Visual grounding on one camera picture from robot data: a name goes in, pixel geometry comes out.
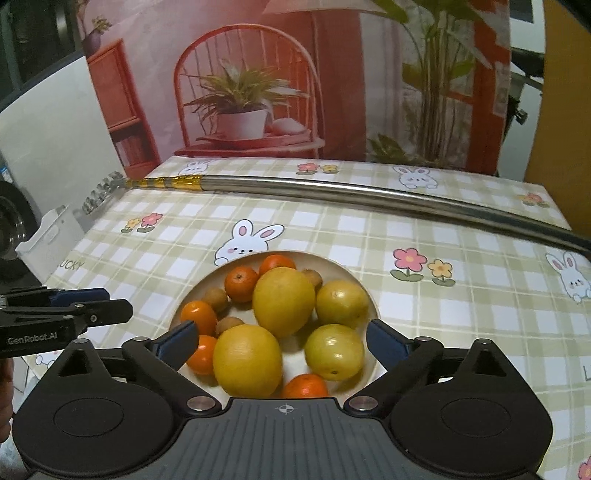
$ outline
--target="fruit bowl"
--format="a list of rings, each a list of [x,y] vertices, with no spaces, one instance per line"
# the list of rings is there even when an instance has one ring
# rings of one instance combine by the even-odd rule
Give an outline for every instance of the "fruit bowl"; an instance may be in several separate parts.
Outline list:
[[[327,382],[330,395],[336,397],[339,403],[342,405],[343,402],[353,393],[357,392],[374,380],[376,373],[378,372],[379,363],[367,349],[365,331],[368,322],[371,319],[379,318],[379,314],[378,308],[376,307],[373,298],[363,287],[363,285],[347,269],[331,260],[306,252],[285,250],[256,253],[246,255],[243,258],[238,258],[237,260],[229,262],[215,269],[191,289],[191,291],[178,306],[178,309],[171,320],[170,328],[172,329],[180,323],[181,311],[187,303],[194,300],[200,300],[204,293],[212,287],[223,287],[225,277],[234,268],[239,266],[249,266],[258,271],[258,268],[263,260],[271,254],[282,254],[286,257],[290,257],[295,262],[298,270],[304,270],[306,268],[316,270],[322,276],[324,283],[327,283],[331,280],[346,280],[356,283],[365,290],[365,293],[368,296],[369,312],[367,322],[364,322],[357,328],[357,332],[359,333],[359,336],[363,340],[363,345],[365,346],[365,363],[363,368],[353,378],[344,382]],[[235,316],[242,319],[245,323],[257,325],[256,318],[250,303],[230,303],[230,307],[225,312],[224,316]],[[299,332],[297,332],[295,335],[291,335],[287,338],[279,340],[283,356],[283,381],[279,389],[273,395],[274,398],[278,398],[280,396],[281,388],[283,385],[289,382],[289,380],[296,377],[297,375],[310,372],[304,358],[303,349],[308,336],[319,326],[320,323],[316,318],[316,312],[313,312],[310,321]],[[183,365],[180,368],[179,373],[211,395],[215,396],[222,403],[222,405],[225,406],[225,404],[228,402],[229,395],[222,389],[222,387],[217,384],[213,376],[195,375],[187,365]]]

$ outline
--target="bunny print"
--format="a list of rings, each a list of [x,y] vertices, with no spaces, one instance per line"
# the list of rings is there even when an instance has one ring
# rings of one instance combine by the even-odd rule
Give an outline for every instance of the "bunny print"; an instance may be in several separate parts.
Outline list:
[[[564,289],[570,298],[577,303],[581,303],[584,298],[591,298],[591,283],[577,270],[577,262],[571,252],[564,253],[564,262],[551,254],[546,254],[546,260],[560,274]]]
[[[37,365],[47,365],[47,368],[53,365],[53,362],[56,361],[57,357],[60,356],[64,350],[54,350],[53,352],[44,352],[37,355],[35,358],[35,363]]]
[[[433,190],[437,188],[437,182],[430,177],[428,168],[416,168],[412,171],[406,167],[393,167],[395,171],[400,173],[400,183],[406,188],[414,190],[418,187],[425,187]]]
[[[217,249],[215,264],[219,267],[243,255],[254,252],[266,252],[269,250],[267,242],[277,238],[283,233],[283,225],[270,225],[261,228],[254,235],[252,222],[247,219],[240,220],[232,229],[232,238]]]
[[[198,173],[203,173],[206,169],[207,166],[214,161],[212,160],[199,160],[199,161],[192,161],[187,163],[187,165],[185,166],[185,168],[183,168],[180,172],[178,172],[179,175],[197,175]]]

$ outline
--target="stainless steel rod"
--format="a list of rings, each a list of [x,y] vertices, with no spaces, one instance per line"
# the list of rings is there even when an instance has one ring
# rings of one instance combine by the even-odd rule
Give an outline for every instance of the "stainless steel rod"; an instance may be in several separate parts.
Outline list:
[[[204,175],[206,191],[253,193],[303,200],[348,203],[388,213],[427,217],[578,252],[591,259],[591,240],[574,232],[514,213],[460,200],[379,187],[317,180]]]

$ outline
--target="checkered tablecloth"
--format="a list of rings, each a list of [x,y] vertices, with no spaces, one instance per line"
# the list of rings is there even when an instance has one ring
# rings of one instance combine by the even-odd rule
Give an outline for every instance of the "checkered tablecloth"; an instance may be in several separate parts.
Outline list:
[[[269,158],[204,163],[172,157],[150,176],[181,171],[414,190],[568,228],[543,187],[475,174],[431,171],[423,174],[434,188],[413,189],[408,174],[388,165]],[[408,337],[432,336],[456,347],[468,347],[478,337],[493,339],[552,417],[554,437],[542,476],[577,479],[579,466],[591,455],[591,299],[584,293],[571,298],[560,274],[568,275],[567,284],[575,269],[583,280],[591,278],[591,265],[580,255],[565,256],[564,251],[530,242],[353,205],[133,190],[97,221],[47,284],[104,287],[112,298],[133,304],[129,323],[88,331],[86,336],[97,347],[116,347],[138,335],[154,338],[167,330],[192,286],[216,268],[216,258],[226,255],[220,248],[244,219],[253,224],[253,232],[270,225],[284,227],[268,244],[256,242],[256,249],[307,251],[344,265],[371,292],[381,318]],[[413,272],[396,266],[397,257],[409,255],[418,261],[418,281],[407,281],[405,274]],[[438,268],[441,275],[436,277]],[[26,360],[40,376],[53,358],[50,353]]]

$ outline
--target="crosshair marking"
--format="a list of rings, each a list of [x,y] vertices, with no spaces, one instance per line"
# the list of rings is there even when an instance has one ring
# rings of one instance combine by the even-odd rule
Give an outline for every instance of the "crosshair marking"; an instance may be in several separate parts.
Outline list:
[[[284,413],[285,415],[287,415],[288,413],[291,413],[294,410],[297,410],[297,408],[294,408],[291,405],[288,405],[286,403],[286,404],[282,405],[281,407],[276,408],[276,410],[279,410],[281,413]]]

